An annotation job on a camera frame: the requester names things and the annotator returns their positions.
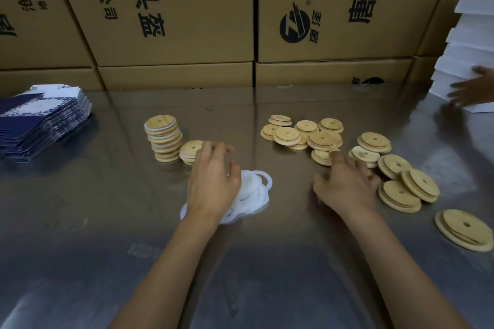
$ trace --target stack of bamboo lids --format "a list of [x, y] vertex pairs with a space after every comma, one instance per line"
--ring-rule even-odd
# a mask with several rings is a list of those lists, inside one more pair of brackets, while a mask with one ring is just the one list
[[401, 179], [403, 170], [410, 170], [411, 164], [398, 155], [383, 155], [377, 161], [377, 166], [387, 177], [393, 180]]
[[425, 202], [434, 203], [440, 194], [434, 180], [418, 169], [402, 170], [401, 179], [407, 188]]
[[422, 207], [420, 199], [399, 181], [387, 181], [377, 188], [381, 200], [392, 209], [406, 214], [418, 212]]
[[307, 144], [314, 150], [332, 151], [338, 148], [338, 133], [320, 131], [309, 135]]
[[293, 146], [288, 146], [290, 150], [303, 151], [307, 147], [309, 147], [309, 145], [307, 144], [307, 138], [308, 138], [307, 135], [301, 132], [299, 132], [299, 134], [300, 134], [300, 141], [297, 144], [294, 144]]
[[159, 162], [169, 163], [179, 158], [182, 146], [182, 132], [173, 116], [158, 115], [144, 124], [144, 131], [151, 142], [155, 158]]
[[180, 158], [187, 165], [194, 165], [196, 154], [202, 148], [202, 140], [191, 140], [182, 146], [180, 149]]
[[330, 152], [312, 150], [310, 156], [312, 157], [312, 160], [318, 164], [325, 165], [326, 167], [330, 167], [332, 165]]
[[436, 213], [434, 222], [446, 238], [461, 247], [481, 252], [494, 248], [492, 230], [472, 214], [448, 209]]
[[343, 124], [337, 119], [322, 119], [318, 124], [319, 129], [340, 134], [343, 131]]
[[275, 140], [274, 135], [276, 132], [276, 129], [281, 128], [279, 125], [273, 125], [273, 124], [268, 124], [265, 125], [262, 130], [261, 130], [261, 137], [263, 137], [266, 140], [273, 141]]
[[363, 133], [357, 138], [357, 143], [367, 151], [387, 154], [391, 152], [391, 142], [378, 133]]
[[278, 126], [292, 126], [292, 119], [283, 115], [271, 115], [269, 123]]
[[377, 152], [367, 151], [361, 146], [355, 146], [348, 152], [348, 156], [362, 160], [367, 164], [367, 168], [376, 168], [380, 155]]
[[304, 134], [314, 134], [319, 131], [317, 124], [311, 120], [302, 120], [297, 122], [295, 129]]
[[294, 146], [302, 139], [298, 130], [287, 126], [276, 129], [273, 138], [277, 144], [282, 146]]

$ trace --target brown cardboard box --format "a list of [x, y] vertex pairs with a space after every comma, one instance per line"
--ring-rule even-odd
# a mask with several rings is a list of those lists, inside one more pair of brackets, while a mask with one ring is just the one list
[[439, 0], [429, 26], [420, 42], [417, 56], [441, 56], [446, 48], [446, 38], [461, 14], [455, 14], [454, 8], [459, 0]]
[[429, 82], [438, 57], [414, 57], [406, 82]]
[[437, 0], [259, 0], [259, 62], [413, 56]]
[[0, 95], [15, 95], [32, 85], [64, 84], [83, 91], [102, 91], [95, 69], [9, 70], [0, 72]]
[[65, 0], [1, 0], [0, 69], [92, 66]]
[[411, 59], [335, 60], [255, 64], [257, 86], [402, 82]]
[[251, 87], [252, 62], [99, 67], [108, 90]]
[[99, 66], [253, 60], [252, 0], [69, 0]]

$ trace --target stack of white foam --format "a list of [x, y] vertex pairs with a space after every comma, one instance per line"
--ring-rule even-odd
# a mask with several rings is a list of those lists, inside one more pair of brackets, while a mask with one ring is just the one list
[[[476, 65], [494, 68], [494, 0], [460, 0], [455, 9], [463, 14], [449, 32], [448, 46], [436, 63], [430, 93], [449, 100], [452, 83], [479, 75]], [[465, 108], [470, 112], [494, 112], [494, 102]]]

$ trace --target forearm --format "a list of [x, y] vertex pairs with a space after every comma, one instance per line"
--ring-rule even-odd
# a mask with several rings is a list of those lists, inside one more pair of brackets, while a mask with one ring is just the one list
[[466, 329], [456, 312], [377, 213], [346, 221], [397, 329]]
[[185, 217], [109, 328], [176, 328], [197, 264], [215, 228]]

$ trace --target metal table surface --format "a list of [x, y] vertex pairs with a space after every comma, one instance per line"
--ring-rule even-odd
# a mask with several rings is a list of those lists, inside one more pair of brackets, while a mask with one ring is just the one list
[[346, 152], [366, 131], [432, 176], [416, 214], [378, 210], [474, 328], [494, 322], [493, 254], [433, 224], [460, 208], [494, 228], [494, 115], [440, 112], [424, 89], [346, 85], [96, 93], [94, 114], [30, 164], [0, 161], [0, 328], [104, 328], [165, 247], [190, 167], [158, 163], [143, 123], [176, 116], [184, 139], [223, 140], [274, 180], [260, 214], [222, 226], [201, 259], [180, 327], [382, 328], [389, 315], [355, 239], [311, 190], [309, 151], [261, 138], [271, 114], [341, 120]]

